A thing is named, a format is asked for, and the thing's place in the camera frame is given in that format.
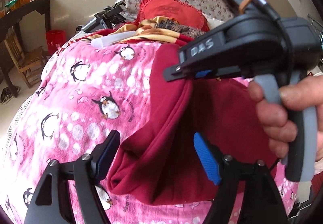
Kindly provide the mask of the right hand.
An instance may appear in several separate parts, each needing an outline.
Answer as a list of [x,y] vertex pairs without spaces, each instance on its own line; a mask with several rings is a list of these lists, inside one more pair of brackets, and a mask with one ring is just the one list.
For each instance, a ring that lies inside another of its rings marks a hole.
[[248,92],[256,102],[259,121],[269,136],[269,148],[282,158],[288,152],[288,144],[297,136],[297,126],[288,119],[287,110],[301,111],[316,107],[318,118],[318,136],[316,161],[322,159],[322,76],[306,77],[298,84],[284,86],[280,89],[282,104],[268,103],[261,87],[250,82]]

